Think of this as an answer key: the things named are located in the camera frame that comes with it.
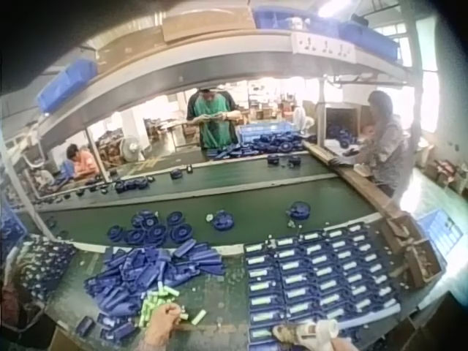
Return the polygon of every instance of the blue bin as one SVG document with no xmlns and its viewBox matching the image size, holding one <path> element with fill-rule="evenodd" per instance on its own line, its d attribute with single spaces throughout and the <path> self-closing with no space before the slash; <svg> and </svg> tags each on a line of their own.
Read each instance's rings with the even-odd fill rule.
<svg viewBox="0 0 468 351">
<path fill-rule="evenodd" d="M 258 29 L 294 31 L 297 29 L 294 27 L 292 19 L 300 18 L 304 31 L 326 37 L 339 37 L 339 22 L 333 18 L 321 18 L 313 13 L 288 7 L 261 6 L 254 8 L 252 12 L 254 14 L 255 25 Z"/>
<path fill-rule="evenodd" d="M 355 22 L 340 23 L 339 38 L 389 61 L 398 60 L 399 44 L 397 42 Z"/>
<path fill-rule="evenodd" d="M 53 113 L 70 97 L 82 91 L 86 84 L 97 76 L 95 62 L 80 58 L 60 72 L 37 95 L 37 104 L 42 113 Z"/>
<path fill-rule="evenodd" d="M 289 122 L 262 122 L 247 124 L 239 127 L 239 141 L 250 143 L 261 135 L 271 135 L 276 133 L 297 132 L 297 129 Z"/>
</svg>

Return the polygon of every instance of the conveyor belt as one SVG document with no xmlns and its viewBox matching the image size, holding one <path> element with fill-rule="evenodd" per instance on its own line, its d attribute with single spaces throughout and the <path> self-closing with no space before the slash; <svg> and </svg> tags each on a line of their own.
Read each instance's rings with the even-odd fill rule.
<svg viewBox="0 0 468 351">
<path fill-rule="evenodd" d="M 254 243 L 270 234 L 279 237 L 295 233 L 295 230 L 287 227 L 288 218 L 285 211 L 297 200 L 306 201 L 312 207 L 310 218 L 303 223 L 304 230 L 341 224 L 375 212 L 343 180 L 332 178 L 248 192 L 158 203 L 45 212 L 41 215 L 43 219 L 54 216 L 58 223 L 54 232 L 67 230 L 68 239 L 88 244 L 110 245 L 111 242 L 106 236 L 108 228 L 114 224 L 130 227 L 132 215 L 142 209 L 158 211 L 163 218 L 172 211 L 182 211 L 186 221 L 194 228 L 194 237 L 198 241 L 208 241 L 217 246 Z M 228 232 L 219 233 L 205 221 L 205 217 L 223 209 L 233 214 L 235 227 Z"/>
</svg>

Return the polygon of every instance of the worker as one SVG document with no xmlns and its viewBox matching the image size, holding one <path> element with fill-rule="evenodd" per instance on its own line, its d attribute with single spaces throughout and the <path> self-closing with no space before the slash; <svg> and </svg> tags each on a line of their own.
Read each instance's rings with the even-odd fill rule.
<svg viewBox="0 0 468 351">
<path fill-rule="evenodd" d="M 181 307 L 175 303 L 166 303 L 158 306 L 151 315 L 145 336 L 140 342 L 137 351 L 165 351 L 169 342 L 170 333 L 174 326 L 181 321 Z M 308 325 L 278 325 L 273 328 L 274 336 L 280 342 L 301 345 L 311 351 L 320 351 L 314 348 L 310 338 L 299 336 Z M 346 339 L 336 338 L 331 340 L 333 351 L 358 351 Z"/>
<path fill-rule="evenodd" d="M 96 160 L 91 152 L 87 150 L 78 150 L 75 144 L 71 144 L 67 148 L 67 158 L 73 161 L 75 180 L 95 176 L 99 174 Z"/>
<path fill-rule="evenodd" d="M 241 118 L 233 97 L 215 88 L 200 89 L 187 106 L 187 121 L 200 126 L 200 145 L 203 150 L 223 148 L 237 143 L 234 121 Z"/>
<path fill-rule="evenodd" d="M 331 159 L 329 165 L 346 166 L 364 163 L 371 169 L 372 181 L 387 196 L 393 197 L 397 188 L 407 185 L 404 175 L 407 141 L 398 117 L 393 115 L 391 98 L 383 91 L 369 95 L 369 105 L 375 122 L 374 134 L 366 140 L 358 154 Z"/>
</svg>

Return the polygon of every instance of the box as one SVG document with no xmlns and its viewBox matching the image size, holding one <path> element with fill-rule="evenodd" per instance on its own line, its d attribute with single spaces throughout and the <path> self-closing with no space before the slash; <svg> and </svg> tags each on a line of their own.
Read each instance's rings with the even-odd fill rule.
<svg viewBox="0 0 468 351">
<path fill-rule="evenodd" d="M 428 239 L 419 240 L 407 247 L 405 258 L 415 287 L 424 287 L 442 273 L 442 266 Z"/>
<path fill-rule="evenodd" d="M 162 22 L 162 33 L 166 42 L 217 31 L 241 29 L 255 29 L 254 18 L 248 7 L 221 7 L 189 11 L 167 17 Z"/>
</svg>

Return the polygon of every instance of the workbench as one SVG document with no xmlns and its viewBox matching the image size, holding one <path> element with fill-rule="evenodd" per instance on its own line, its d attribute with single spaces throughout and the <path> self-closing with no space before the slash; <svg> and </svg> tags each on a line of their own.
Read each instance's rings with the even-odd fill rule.
<svg viewBox="0 0 468 351">
<path fill-rule="evenodd" d="M 115 348 L 102 343 L 100 328 L 95 328 L 86 340 L 74 334 L 85 315 L 96 318 L 99 314 L 97 305 L 83 289 L 83 281 L 101 271 L 102 255 L 97 252 L 112 244 L 106 236 L 108 228 L 115 224 L 129 227 L 133 214 L 143 209 L 158 211 L 162 218 L 172 211 L 182 211 L 198 241 L 228 248 L 228 254 L 236 253 L 229 251 L 231 247 L 262 241 L 269 235 L 278 238 L 301 230 L 365 221 L 371 225 L 376 245 L 386 255 L 386 244 L 380 235 L 385 223 L 375 207 L 318 159 L 308 154 L 301 154 L 301 158 L 298 168 L 283 167 L 286 159 L 280 162 L 283 166 L 268 166 L 265 157 L 195 165 L 193 174 L 184 173 L 182 179 L 175 181 L 167 173 L 155 174 L 156 181 L 150 189 L 121 195 L 113 190 L 107 195 L 86 192 L 81 198 L 73 195 L 59 204 L 38 208 L 43 219 L 56 219 L 55 233 L 66 230 L 67 240 L 89 245 L 95 251 L 77 254 L 48 304 L 47 313 L 84 350 Z M 309 203 L 312 212 L 302 228 L 289 228 L 286 210 L 298 200 Z M 219 210 L 232 213 L 235 219 L 235 227 L 226 233 L 215 231 L 205 220 L 207 214 Z M 397 257 L 389 260 L 394 261 L 395 267 L 402 264 Z M 171 339 L 169 350 L 246 350 L 249 324 L 243 256 L 234 254 L 224 261 L 225 276 L 202 275 L 181 287 L 178 303 L 185 305 L 190 315 L 200 309 L 208 315 L 197 327 L 182 324 Z M 415 310 L 436 281 L 415 292 L 403 290 L 401 313 L 363 329 L 357 346 L 363 349 L 393 329 Z M 133 350 L 142 335 L 140 332 L 124 349 Z"/>
</svg>

